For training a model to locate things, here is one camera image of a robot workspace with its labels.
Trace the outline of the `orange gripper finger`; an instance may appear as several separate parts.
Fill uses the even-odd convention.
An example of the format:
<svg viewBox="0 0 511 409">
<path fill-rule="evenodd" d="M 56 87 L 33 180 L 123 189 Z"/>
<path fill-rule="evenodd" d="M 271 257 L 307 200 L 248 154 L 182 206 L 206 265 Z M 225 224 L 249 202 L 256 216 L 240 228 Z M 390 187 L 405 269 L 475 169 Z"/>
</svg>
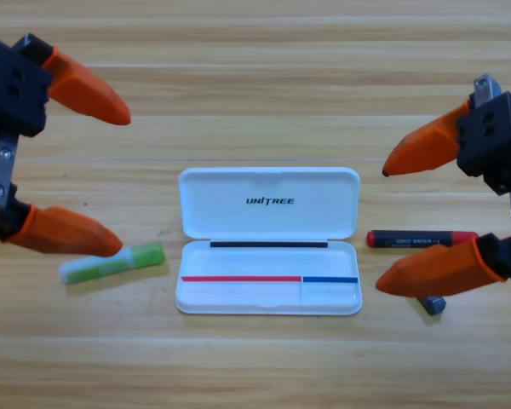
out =
<svg viewBox="0 0 511 409">
<path fill-rule="evenodd" d="M 109 124 L 130 124 L 130 110 L 113 87 L 57 47 L 43 68 L 53 74 L 49 97 L 54 101 Z"/>
<path fill-rule="evenodd" d="M 43 254 L 109 257 L 123 248 L 118 236 L 93 218 L 66 208 L 30 206 L 21 229 L 8 244 Z"/>
<path fill-rule="evenodd" d="M 435 170 L 455 160 L 459 151 L 456 121 L 471 110 L 470 100 L 406 135 L 382 166 L 384 176 Z"/>
<path fill-rule="evenodd" d="M 376 288 L 399 297 L 448 297 L 505 281 L 485 263 L 471 239 L 452 247 L 434 245 L 399 259 Z"/>
</svg>

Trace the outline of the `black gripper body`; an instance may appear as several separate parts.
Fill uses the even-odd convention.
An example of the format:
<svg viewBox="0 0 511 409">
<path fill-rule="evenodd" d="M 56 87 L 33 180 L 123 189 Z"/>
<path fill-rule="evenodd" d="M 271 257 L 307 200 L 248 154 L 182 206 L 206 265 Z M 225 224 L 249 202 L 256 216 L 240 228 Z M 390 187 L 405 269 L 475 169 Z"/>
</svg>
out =
<svg viewBox="0 0 511 409">
<path fill-rule="evenodd" d="M 457 166 L 485 184 L 511 205 L 511 94 L 501 91 L 489 74 L 474 80 L 471 110 L 456 121 L 459 132 Z M 488 233 L 476 239 L 486 265 L 504 279 L 511 279 L 511 237 Z"/>
<path fill-rule="evenodd" d="M 0 41 L 0 240 L 18 233 L 30 211 L 15 197 L 12 174 L 19 138 L 39 134 L 46 124 L 53 74 L 43 63 L 52 53 L 31 33 L 11 47 Z"/>
</svg>

